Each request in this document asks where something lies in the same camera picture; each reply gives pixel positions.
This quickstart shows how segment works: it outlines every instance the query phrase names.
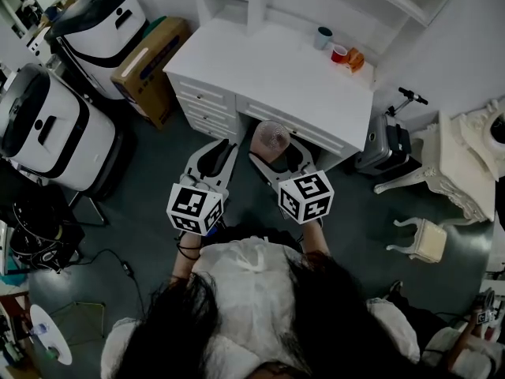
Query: black lid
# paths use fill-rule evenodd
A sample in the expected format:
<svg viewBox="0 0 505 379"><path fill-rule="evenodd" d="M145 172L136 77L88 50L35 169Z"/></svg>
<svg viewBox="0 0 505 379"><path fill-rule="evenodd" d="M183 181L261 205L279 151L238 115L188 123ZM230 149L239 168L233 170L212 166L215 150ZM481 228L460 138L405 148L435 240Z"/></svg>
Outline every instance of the black lid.
<svg viewBox="0 0 505 379"><path fill-rule="evenodd" d="M9 114L0 149L5 157L14 157L23 147L46 101L50 84L49 74L42 66L28 64L16 75L0 102L0 115Z"/></svg>
<svg viewBox="0 0 505 379"><path fill-rule="evenodd" d="M59 36L85 31L100 24L125 0L77 0L59 17L44 36L51 41Z"/></svg>

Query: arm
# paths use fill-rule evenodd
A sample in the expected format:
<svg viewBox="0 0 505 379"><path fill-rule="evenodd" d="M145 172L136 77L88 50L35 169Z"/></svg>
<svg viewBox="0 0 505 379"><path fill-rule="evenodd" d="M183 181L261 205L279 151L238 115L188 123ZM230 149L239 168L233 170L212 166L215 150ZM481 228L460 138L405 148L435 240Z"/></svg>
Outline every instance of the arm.
<svg viewBox="0 0 505 379"><path fill-rule="evenodd" d="M468 343L468 339L472 336L472 331L475 329L477 325L477 314L472 313L472 317L470 321L466 325L465 329L459 336L459 338L454 343L454 346L447 353L445 358L443 359L443 364L446 366L448 371L451 371L454 367L458 356L462 353L462 351L466 348L466 343Z"/></svg>
<svg viewBox="0 0 505 379"><path fill-rule="evenodd" d="M328 256L330 255L323 229L316 220L303 225L303 250L305 254L320 251Z"/></svg>
<svg viewBox="0 0 505 379"><path fill-rule="evenodd" d="M200 245L202 238L199 235L194 235L193 233L186 233L181 239L181 248L177 253L177 258L175 259L174 271L172 272L171 282L176 279L188 280L191 275L191 270L196 262L196 259L200 256Z"/></svg>

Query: white marker cube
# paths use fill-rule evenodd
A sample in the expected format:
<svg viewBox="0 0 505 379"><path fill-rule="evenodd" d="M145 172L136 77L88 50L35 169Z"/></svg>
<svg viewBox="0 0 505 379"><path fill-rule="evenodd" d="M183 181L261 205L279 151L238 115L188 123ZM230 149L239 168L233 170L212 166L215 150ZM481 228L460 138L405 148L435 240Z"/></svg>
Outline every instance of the white marker cube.
<svg viewBox="0 0 505 379"><path fill-rule="evenodd" d="M334 190L324 171L279 183L279 207L298 223L330 213Z"/></svg>
<svg viewBox="0 0 505 379"><path fill-rule="evenodd" d="M176 229L205 236L223 214L223 195L174 184L166 213Z"/></svg>

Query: red cup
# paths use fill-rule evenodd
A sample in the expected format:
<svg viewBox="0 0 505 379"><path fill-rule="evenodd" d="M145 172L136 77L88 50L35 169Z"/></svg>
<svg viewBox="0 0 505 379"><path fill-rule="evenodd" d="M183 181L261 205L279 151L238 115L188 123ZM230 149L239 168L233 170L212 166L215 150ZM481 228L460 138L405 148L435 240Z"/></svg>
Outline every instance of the red cup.
<svg viewBox="0 0 505 379"><path fill-rule="evenodd" d="M344 63L347 56L347 49L341 45L335 45L331 53L331 60L335 63Z"/></svg>

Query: shoe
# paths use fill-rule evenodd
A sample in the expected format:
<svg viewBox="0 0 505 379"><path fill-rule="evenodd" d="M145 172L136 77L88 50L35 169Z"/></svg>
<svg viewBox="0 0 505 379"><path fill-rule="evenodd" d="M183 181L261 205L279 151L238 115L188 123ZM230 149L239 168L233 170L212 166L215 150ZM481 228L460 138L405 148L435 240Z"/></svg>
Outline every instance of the shoe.
<svg viewBox="0 0 505 379"><path fill-rule="evenodd" d="M390 286L389 291L386 296L383 297L384 300L387 300L393 293L398 292L399 294L402 294L402 288L403 288L403 281L401 280L396 280L393 282L393 284Z"/></svg>

